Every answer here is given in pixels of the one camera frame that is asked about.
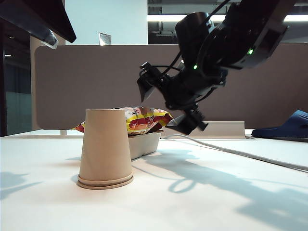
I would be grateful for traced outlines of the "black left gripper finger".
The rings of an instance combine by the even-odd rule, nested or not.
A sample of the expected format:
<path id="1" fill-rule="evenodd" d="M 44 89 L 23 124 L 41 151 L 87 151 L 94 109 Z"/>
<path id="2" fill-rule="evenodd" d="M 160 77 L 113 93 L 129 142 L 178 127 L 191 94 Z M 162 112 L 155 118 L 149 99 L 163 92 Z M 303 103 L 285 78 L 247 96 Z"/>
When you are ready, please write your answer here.
<path id="1" fill-rule="evenodd" d="M 1 4 L 0 17 L 28 32 L 48 47 L 57 48 L 58 39 L 51 30 L 51 26 L 26 4 Z"/>
<path id="2" fill-rule="evenodd" d="M 4 4 L 26 4 L 51 26 L 55 35 L 71 43 L 77 38 L 61 0 L 5 0 Z"/>

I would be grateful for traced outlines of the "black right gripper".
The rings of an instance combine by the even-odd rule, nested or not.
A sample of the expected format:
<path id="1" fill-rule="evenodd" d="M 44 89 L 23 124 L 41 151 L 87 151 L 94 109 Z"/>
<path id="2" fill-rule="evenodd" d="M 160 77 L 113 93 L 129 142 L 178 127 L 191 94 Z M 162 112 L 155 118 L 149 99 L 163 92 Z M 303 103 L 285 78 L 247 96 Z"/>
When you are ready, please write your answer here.
<path id="1" fill-rule="evenodd" d="M 140 66 L 140 77 L 137 84 L 141 101 L 147 100 L 154 89 L 158 89 L 165 99 L 166 108 L 180 110 L 182 115 L 172 119 L 167 128 L 189 135 L 198 128 L 207 127 L 205 116 L 198 110 L 198 102 L 207 98 L 214 90 L 226 84 L 227 70 L 221 67 L 210 67 L 205 70 L 199 67 L 183 67 L 173 77 L 162 74 L 158 66 L 145 62 Z"/>

